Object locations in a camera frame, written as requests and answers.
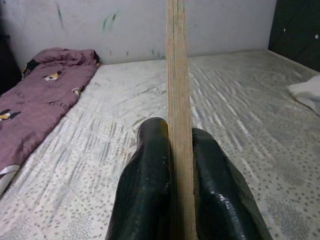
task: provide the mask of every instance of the black padding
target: black padding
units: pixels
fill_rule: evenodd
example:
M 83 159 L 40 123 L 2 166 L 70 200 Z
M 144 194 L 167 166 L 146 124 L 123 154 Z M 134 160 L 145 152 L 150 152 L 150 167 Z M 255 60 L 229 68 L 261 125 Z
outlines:
M 269 49 L 320 71 L 320 1 L 278 0 Z
M 192 144 L 199 240 L 271 240 L 246 180 L 214 138 L 193 128 Z
M 137 149 L 123 170 L 107 240 L 167 240 L 170 144 L 168 126 L 151 118 L 138 130 Z

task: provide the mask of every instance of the dark wall panel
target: dark wall panel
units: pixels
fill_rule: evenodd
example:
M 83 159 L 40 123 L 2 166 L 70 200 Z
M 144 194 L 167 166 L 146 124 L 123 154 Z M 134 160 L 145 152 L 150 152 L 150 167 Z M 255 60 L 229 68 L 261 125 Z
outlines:
M 278 0 L 269 49 L 320 71 L 320 0 Z

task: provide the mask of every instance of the mattress cover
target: mattress cover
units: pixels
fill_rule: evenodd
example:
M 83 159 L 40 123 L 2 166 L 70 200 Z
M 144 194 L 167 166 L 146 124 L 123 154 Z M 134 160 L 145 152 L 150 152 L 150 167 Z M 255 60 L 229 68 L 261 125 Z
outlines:
M 319 74 L 266 50 L 189 59 L 193 125 L 244 175 L 274 239 L 320 238 L 320 117 L 288 85 Z M 0 199 L 0 240 L 105 239 L 145 119 L 167 119 L 164 60 L 101 66 Z

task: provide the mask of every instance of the mattress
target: mattress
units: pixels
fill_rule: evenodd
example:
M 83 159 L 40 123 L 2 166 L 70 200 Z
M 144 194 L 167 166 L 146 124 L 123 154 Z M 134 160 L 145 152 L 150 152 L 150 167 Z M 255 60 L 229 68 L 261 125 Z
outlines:
M 244 175 L 274 239 L 320 238 L 320 117 L 287 90 L 319 74 L 267 50 L 188 61 L 193 125 Z M 0 200 L 0 240 L 103 240 L 139 125 L 167 119 L 166 62 L 101 66 Z

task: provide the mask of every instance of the black rubber object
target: black rubber object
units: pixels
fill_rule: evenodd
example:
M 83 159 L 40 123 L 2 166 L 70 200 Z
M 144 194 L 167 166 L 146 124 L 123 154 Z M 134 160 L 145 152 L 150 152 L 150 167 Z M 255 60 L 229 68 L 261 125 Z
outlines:
M 246 180 L 214 138 L 192 129 L 199 240 L 272 240 Z
M 137 149 L 123 170 L 106 240 L 167 240 L 169 238 L 170 144 L 162 118 L 144 121 Z

